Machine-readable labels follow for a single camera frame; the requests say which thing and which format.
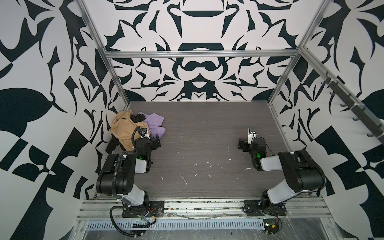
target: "black and white patterned panel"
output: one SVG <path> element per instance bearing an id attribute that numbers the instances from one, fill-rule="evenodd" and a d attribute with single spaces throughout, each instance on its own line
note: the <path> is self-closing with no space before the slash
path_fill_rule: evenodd
<path id="1" fill-rule="evenodd" d="M 384 146 L 301 58 L 273 103 L 291 149 L 305 149 L 327 184 L 320 196 L 336 223 L 359 240 L 384 237 Z"/>
<path id="2" fill-rule="evenodd" d="M 307 47 L 384 119 L 384 2 L 335 0 Z"/>
<path id="3" fill-rule="evenodd" d="M 268 100 L 288 62 L 289 57 L 112 60 L 131 101 Z"/>
<path id="4" fill-rule="evenodd" d="M 86 0 L 109 51 L 295 49 L 320 2 Z"/>
<path id="5" fill-rule="evenodd" d="M 67 239 L 124 104 L 72 0 L 0 3 L 2 239 Z"/>

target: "clear plastic sheet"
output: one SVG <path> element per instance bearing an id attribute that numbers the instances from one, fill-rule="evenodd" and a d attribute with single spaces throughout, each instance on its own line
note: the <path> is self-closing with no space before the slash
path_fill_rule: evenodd
<path id="1" fill-rule="evenodd" d="M 267 235 L 262 230 L 252 229 L 223 229 L 223 230 L 147 230 L 136 239 L 143 240 L 326 240 L 327 234 L 319 218 L 283 218 L 283 228 L 275 235 Z M 127 240 L 116 230 L 88 230 L 84 232 L 84 240 Z"/>

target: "lavender garment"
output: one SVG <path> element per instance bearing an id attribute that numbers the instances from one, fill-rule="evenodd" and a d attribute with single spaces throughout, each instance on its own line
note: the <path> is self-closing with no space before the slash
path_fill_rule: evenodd
<path id="1" fill-rule="evenodd" d="M 164 135 L 166 129 L 161 127 L 161 124 L 163 124 L 164 121 L 164 117 L 157 115 L 156 113 L 152 113 L 150 115 L 142 112 L 139 113 L 145 116 L 144 122 L 148 124 L 149 130 L 151 131 L 151 137 L 155 137 L 156 135 L 162 137 Z"/>

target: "wooden table surface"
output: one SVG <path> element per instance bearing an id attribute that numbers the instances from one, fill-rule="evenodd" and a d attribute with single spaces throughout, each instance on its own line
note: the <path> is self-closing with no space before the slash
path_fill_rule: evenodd
<path id="1" fill-rule="evenodd" d="M 249 153 L 238 149 L 238 139 L 246 139 L 253 127 L 275 154 L 286 151 L 264 101 L 132 102 L 131 109 L 165 117 L 166 133 L 161 148 L 152 151 L 151 170 L 135 175 L 149 197 L 259 197 L 284 179 L 282 171 L 258 172 Z"/>

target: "tan cloth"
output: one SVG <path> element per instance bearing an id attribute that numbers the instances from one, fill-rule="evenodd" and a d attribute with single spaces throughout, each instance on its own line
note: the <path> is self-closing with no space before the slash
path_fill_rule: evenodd
<path id="1" fill-rule="evenodd" d="M 151 134 L 146 122 L 132 122 L 132 114 L 132 110 L 119 112 L 111 124 L 111 133 L 119 139 L 120 143 L 128 152 L 133 151 L 131 137 L 136 127 L 146 127 L 148 134 Z M 140 138 L 140 135 L 136 132 L 134 139 L 136 140 L 138 138 Z"/>

